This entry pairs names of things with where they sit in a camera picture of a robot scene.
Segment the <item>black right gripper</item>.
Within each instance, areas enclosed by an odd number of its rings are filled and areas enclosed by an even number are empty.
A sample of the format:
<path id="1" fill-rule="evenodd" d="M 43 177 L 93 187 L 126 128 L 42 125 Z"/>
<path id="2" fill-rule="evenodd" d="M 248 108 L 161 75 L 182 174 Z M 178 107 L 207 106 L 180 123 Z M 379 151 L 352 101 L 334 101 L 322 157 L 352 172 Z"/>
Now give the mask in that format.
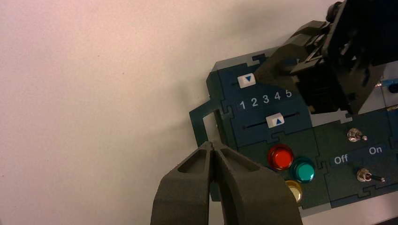
<path id="1" fill-rule="evenodd" d="M 327 20 L 327 33 L 326 21 L 299 27 L 254 76 L 263 84 L 298 90 L 312 114 L 357 114 L 381 79 L 382 65 L 398 59 L 398 3 L 345 0 L 329 7 Z M 303 46 L 317 48 L 297 65 Z"/>

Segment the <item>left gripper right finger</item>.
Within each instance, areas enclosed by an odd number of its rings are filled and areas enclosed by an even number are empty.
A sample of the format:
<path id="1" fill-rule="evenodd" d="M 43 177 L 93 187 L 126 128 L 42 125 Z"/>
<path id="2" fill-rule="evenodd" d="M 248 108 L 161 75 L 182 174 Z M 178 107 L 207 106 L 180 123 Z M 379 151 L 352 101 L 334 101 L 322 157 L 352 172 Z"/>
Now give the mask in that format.
<path id="1" fill-rule="evenodd" d="M 284 179 L 220 143 L 213 143 L 214 180 L 226 225 L 301 225 L 297 201 Z"/>

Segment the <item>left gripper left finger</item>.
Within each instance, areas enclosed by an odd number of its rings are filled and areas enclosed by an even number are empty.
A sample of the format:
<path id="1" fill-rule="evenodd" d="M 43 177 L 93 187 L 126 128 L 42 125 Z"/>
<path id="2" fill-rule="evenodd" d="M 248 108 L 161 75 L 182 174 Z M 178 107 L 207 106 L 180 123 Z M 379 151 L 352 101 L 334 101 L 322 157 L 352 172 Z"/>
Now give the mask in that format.
<path id="1" fill-rule="evenodd" d="M 207 225 L 213 145 L 204 142 L 160 181 L 152 225 Z"/>

